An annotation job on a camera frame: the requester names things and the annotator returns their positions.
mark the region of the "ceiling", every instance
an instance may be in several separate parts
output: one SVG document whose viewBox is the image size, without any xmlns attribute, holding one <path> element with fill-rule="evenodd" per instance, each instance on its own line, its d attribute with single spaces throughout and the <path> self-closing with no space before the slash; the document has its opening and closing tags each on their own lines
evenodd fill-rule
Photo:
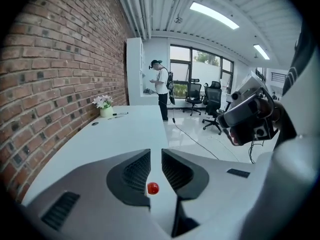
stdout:
<svg viewBox="0 0 320 240">
<path fill-rule="evenodd" d="M 120 1 L 137 37 L 170 37 L 202 43 L 250 67 L 288 69 L 302 22 L 288 0 Z M 232 30 L 216 19 L 190 10 L 193 2 L 221 13 L 239 28 Z M 175 23 L 178 15 L 181 23 Z M 255 44 L 265 50 L 270 60 L 254 49 Z"/>
</svg>

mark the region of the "desk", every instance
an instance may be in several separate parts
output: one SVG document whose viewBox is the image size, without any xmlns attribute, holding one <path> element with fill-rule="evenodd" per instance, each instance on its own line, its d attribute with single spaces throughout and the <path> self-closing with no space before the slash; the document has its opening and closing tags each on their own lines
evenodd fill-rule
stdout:
<svg viewBox="0 0 320 240">
<path fill-rule="evenodd" d="M 151 172 L 148 182 L 159 184 L 156 195 L 148 195 L 151 216 L 169 235 L 172 232 L 177 195 L 162 172 L 161 149 L 168 141 L 158 105 L 115 106 L 115 113 L 128 112 L 118 118 L 98 117 L 71 138 L 45 165 L 35 178 L 22 204 L 79 166 L 123 153 L 151 149 Z"/>
</svg>

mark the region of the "tiled floor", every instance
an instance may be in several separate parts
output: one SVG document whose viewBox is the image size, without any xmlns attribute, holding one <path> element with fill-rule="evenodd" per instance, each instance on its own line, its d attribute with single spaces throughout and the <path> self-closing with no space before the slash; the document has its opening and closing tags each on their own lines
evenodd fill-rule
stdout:
<svg viewBox="0 0 320 240">
<path fill-rule="evenodd" d="M 178 109 L 174 111 L 176 125 L 199 144 L 210 150 L 220 160 L 251 163 L 248 154 L 251 142 L 243 146 L 233 146 L 224 133 L 218 135 L 219 130 L 215 126 L 212 125 L 203 130 L 204 125 L 208 123 L 202 123 L 202 119 L 209 119 L 207 116 L 204 111 L 201 115 L 194 113 L 192 116 L 187 111 L 185 113 Z M 169 121 L 164 122 L 164 127 L 170 148 L 215 159 L 211 153 L 195 143 L 175 126 L 172 121 L 172 110 L 168 110 L 168 118 Z M 273 139 L 266 140 L 263 146 L 255 145 L 252 151 L 252 159 L 255 161 L 260 154 L 272 151 L 277 142 L 278 135 L 279 133 Z M 262 144 L 262 141 L 256 141 L 255 143 Z"/>
</svg>

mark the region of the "black pants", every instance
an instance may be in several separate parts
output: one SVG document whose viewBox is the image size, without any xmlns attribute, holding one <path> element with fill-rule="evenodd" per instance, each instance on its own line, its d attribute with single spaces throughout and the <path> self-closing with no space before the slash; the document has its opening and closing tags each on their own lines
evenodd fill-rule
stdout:
<svg viewBox="0 0 320 240">
<path fill-rule="evenodd" d="M 158 104 L 160 106 L 162 120 L 168 120 L 168 109 L 167 109 L 168 93 L 158 94 L 158 95 L 159 95 Z"/>
</svg>

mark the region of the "white cabinet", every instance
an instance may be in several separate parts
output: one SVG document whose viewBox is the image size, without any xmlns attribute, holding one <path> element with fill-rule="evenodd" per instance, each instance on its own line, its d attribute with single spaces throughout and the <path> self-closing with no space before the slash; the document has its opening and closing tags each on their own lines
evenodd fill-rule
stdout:
<svg viewBox="0 0 320 240">
<path fill-rule="evenodd" d="M 144 94 L 145 51 L 140 37 L 126 43 L 126 73 L 130 105 L 157 105 L 157 94 Z"/>
</svg>

